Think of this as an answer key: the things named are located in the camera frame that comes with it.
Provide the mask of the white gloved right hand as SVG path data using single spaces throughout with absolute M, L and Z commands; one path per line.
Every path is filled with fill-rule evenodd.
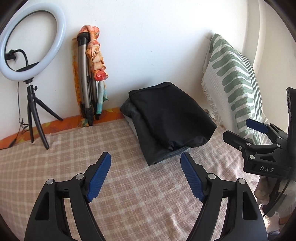
M 278 224 L 282 228 L 292 216 L 295 209 L 295 181 L 282 180 L 278 182 L 273 178 L 260 176 L 254 192 L 258 204 L 263 204 L 270 212 L 278 214 Z

